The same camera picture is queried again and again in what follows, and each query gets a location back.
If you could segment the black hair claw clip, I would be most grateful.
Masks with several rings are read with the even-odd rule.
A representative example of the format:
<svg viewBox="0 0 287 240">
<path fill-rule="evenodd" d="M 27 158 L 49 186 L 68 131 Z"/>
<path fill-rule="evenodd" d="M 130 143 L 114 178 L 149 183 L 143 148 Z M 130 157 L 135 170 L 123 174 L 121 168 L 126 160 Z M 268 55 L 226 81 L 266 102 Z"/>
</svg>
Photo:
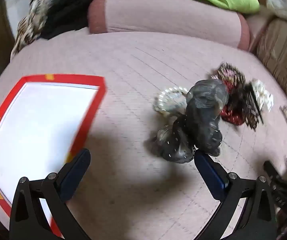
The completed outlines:
<svg viewBox="0 0 287 240">
<path fill-rule="evenodd" d="M 250 82 L 246 83 L 244 86 L 244 90 L 246 92 L 248 112 L 251 113 L 254 117 L 256 117 L 256 120 L 258 121 L 260 120 L 261 123 L 264 124 L 261 110 L 256 100 L 256 96 L 255 96 L 255 92 L 254 92 L 254 88 L 252 84 Z"/>
</svg>

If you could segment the white cherry print scrunchie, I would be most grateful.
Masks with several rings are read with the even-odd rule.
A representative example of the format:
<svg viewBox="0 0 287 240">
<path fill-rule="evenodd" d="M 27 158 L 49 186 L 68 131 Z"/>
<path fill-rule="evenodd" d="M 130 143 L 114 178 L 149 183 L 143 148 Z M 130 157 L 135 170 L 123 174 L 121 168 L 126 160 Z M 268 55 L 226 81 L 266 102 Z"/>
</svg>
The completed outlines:
<svg viewBox="0 0 287 240">
<path fill-rule="evenodd" d="M 258 103 L 259 109 L 261 112 L 270 112 L 274 106 L 274 96 L 267 89 L 266 85 L 258 80 L 253 79 L 251 81 L 255 98 Z"/>
</svg>

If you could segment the dark red dotted scrunchie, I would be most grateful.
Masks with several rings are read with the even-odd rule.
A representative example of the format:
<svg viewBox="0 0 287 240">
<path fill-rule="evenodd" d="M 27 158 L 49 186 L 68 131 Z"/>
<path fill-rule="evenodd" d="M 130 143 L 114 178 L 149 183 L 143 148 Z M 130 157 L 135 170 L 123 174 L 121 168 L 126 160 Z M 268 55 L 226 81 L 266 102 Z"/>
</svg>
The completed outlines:
<svg viewBox="0 0 287 240">
<path fill-rule="evenodd" d="M 234 85 L 232 81 L 224 81 L 228 91 L 228 102 L 223 107 L 220 116 L 223 121 L 240 126 L 245 122 L 243 115 L 243 88 Z"/>
</svg>

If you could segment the grey metallic scrunchie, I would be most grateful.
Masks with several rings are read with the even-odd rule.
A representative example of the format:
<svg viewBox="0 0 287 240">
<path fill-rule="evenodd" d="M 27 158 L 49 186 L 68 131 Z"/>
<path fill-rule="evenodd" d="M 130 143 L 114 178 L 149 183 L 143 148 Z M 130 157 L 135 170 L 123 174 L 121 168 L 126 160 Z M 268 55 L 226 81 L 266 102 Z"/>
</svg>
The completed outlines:
<svg viewBox="0 0 287 240">
<path fill-rule="evenodd" d="M 220 113 L 228 102 L 228 91 L 219 79 L 200 80 L 190 89 L 172 87 L 154 100 L 153 109 L 165 125 L 148 140 L 152 154 L 173 163 L 189 163 L 197 151 L 220 155 Z"/>
</svg>

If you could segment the pink plaid scrunchie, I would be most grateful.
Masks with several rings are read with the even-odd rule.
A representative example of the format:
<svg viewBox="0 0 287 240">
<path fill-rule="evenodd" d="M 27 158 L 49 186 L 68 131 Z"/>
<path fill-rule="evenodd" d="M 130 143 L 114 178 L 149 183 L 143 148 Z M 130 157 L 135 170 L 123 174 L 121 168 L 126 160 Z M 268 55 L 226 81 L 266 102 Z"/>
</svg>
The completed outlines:
<svg viewBox="0 0 287 240">
<path fill-rule="evenodd" d="M 209 76 L 211 79 L 227 81 L 233 86 L 244 85 L 246 78 L 243 72 L 227 62 L 222 62 Z"/>
</svg>

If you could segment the red box with white interior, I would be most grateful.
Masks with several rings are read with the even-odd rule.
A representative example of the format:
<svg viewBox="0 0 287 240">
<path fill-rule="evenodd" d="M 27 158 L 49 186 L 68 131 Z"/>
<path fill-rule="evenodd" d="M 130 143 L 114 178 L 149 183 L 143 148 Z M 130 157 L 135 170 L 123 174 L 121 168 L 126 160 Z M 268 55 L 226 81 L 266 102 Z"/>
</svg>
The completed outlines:
<svg viewBox="0 0 287 240">
<path fill-rule="evenodd" d="M 58 173 L 79 152 L 106 92 L 101 76 L 43 74 L 22 77 L 0 106 L 0 215 L 9 229 L 20 178 Z M 44 199 L 55 235 L 62 237 Z"/>
</svg>

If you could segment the pink quilted bed cover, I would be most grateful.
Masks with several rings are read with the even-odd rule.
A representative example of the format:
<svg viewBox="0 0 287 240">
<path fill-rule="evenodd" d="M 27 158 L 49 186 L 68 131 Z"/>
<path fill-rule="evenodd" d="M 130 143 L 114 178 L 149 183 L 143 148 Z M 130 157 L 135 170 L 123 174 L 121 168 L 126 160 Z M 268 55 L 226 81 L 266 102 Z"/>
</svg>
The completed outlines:
<svg viewBox="0 0 287 240">
<path fill-rule="evenodd" d="M 92 155 L 69 208 L 92 239 L 193 239 L 218 203 L 193 163 L 171 164 L 145 141 L 163 125 L 154 97 L 174 86 L 192 87 L 222 62 L 259 79 L 274 96 L 255 131 L 222 122 L 218 161 L 242 178 L 263 174 L 270 160 L 287 177 L 287 97 L 248 52 L 216 42 L 164 33 L 69 31 L 24 48 L 0 76 L 0 105 L 23 76 L 86 74 L 105 78 L 107 93 L 86 147 Z"/>
</svg>

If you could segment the brown striped cushion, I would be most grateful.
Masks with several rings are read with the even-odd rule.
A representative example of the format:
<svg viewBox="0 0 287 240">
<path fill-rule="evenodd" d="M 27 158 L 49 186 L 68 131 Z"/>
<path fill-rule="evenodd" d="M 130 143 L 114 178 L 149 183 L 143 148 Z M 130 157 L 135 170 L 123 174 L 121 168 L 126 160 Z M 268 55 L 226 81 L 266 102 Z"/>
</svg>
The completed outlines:
<svg viewBox="0 0 287 240">
<path fill-rule="evenodd" d="M 256 56 L 287 96 L 287 22 L 272 20 L 261 37 Z"/>
</svg>

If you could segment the leaf print cloth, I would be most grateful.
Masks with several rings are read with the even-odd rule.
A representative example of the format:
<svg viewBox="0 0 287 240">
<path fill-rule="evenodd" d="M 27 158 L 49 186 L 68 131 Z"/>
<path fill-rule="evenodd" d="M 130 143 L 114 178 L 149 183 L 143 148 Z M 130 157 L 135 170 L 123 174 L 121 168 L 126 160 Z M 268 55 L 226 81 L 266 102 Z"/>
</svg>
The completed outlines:
<svg viewBox="0 0 287 240">
<path fill-rule="evenodd" d="M 28 14 L 22 18 L 17 27 L 14 47 L 10 61 L 27 45 L 34 42 L 45 26 L 48 12 L 48 0 L 30 0 Z"/>
</svg>

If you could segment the black garment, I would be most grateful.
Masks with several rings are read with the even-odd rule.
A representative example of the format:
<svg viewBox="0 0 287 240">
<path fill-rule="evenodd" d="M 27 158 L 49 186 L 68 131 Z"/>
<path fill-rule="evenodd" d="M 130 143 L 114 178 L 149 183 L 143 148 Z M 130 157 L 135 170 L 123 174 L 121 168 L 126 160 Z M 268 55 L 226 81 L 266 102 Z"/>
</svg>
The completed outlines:
<svg viewBox="0 0 287 240">
<path fill-rule="evenodd" d="M 88 8 L 93 0 L 51 0 L 40 37 L 49 40 L 67 31 L 88 26 Z"/>
</svg>

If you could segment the pink bolster pillow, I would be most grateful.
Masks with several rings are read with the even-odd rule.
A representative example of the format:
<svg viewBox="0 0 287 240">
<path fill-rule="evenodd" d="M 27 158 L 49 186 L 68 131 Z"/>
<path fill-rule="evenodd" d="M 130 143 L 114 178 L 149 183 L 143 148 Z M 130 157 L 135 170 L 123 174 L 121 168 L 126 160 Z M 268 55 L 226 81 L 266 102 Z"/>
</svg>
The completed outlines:
<svg viewBox="0 0 287 240">
<path fill-rule="evenodd" d="M 93 0 L 88 9 L 92 34 L 126 31 L 202 38 L 247 50 L 250 30 L 239 13 L 197 0 Z"/>
</svg>

